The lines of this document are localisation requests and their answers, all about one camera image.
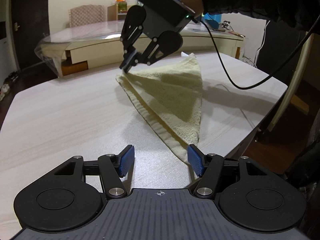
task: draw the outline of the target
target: towel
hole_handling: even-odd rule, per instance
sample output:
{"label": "towel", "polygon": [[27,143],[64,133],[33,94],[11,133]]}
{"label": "towel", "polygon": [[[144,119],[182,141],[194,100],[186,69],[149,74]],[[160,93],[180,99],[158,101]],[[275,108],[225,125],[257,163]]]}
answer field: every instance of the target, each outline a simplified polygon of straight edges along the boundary
{"label": "towel", "polygon": [[189,144],[198,144],[202,77],[191,54],[180,63],[132,71],[116,77],[154,132],[183,162]]}

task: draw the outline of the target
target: checkered chair back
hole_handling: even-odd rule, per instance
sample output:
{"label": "checkered chair back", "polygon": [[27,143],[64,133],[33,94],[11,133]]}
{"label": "checkered chair back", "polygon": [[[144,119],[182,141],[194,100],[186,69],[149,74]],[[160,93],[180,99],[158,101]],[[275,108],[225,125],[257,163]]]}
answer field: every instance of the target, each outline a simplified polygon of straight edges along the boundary
{"label": "checkered chair back", "polygon": [[69,10],[70,27],[82,26],[106,19],[103,5],[83,5]]}

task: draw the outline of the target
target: table surface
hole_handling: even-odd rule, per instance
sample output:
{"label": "table surface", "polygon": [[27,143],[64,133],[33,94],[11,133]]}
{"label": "table surface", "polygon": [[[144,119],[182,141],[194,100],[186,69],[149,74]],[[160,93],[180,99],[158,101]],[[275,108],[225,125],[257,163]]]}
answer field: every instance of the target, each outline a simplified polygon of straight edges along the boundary
{"label": "table surface", "polygon": [[[111,39],[114,34],[121,33],[124,21],[99,22],[88,25],[82,25],[72,28],[63,29],[43,39],[44,42],[50,43],[70,43],[75,41],[92,41]],[[193,23],[187,24],[181,34],[202,33],[209,36],[207,29],[203,25]],[[242,41],[244,38],[238,37],[228,32],[212,31],[212,35],[216,38],[229,38]]]}
{"label": "table surface", "polygon": [[[216,53],[196,53],[203,77],[200,141],[204,153],[226,156],[273,108],[287,86],[272,78],[252,90],[228,81]],[[222,55],[234,81],[242,86],[267,75]],[[152,67],[179,62],[167,57]],[[135,70],[146,68],[138,65]],[[17,193],[74,155],[97,160],[135,146],[135,164],[124,178],[127,188],[182,188],[188,166],[158,138],[116,82],[118,64],[55,79],[16,95],[0,131],[0,239],[20,230],[13,211]],[[98,187],[99,179],[87,182]]]}

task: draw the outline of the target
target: plastic cover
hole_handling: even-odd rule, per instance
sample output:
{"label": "plastic cover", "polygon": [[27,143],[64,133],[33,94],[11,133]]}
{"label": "plastic cover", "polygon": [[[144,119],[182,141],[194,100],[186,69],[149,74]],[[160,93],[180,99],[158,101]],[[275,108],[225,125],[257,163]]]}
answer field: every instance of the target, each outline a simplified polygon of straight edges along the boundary
{"label": "plastic cover", "polygon": [[66,51],[77,48],[80,44],[76,42],[87,41],[90,44],[90,41],[119,39],[123,24],[124,21],[112,21],[66,28],[42,39],[35,48],[35,53],[61,77],[61,65],[70,58]]}

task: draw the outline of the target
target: door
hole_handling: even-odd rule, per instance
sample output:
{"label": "door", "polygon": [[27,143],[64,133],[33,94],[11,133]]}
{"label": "door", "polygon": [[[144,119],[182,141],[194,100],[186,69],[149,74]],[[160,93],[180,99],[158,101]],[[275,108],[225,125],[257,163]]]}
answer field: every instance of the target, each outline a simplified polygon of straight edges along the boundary
{"label": "door", "polygon": [[11,0],[11,19],[20,69],[41,62],[34,49],[49,35],[48,0]]}

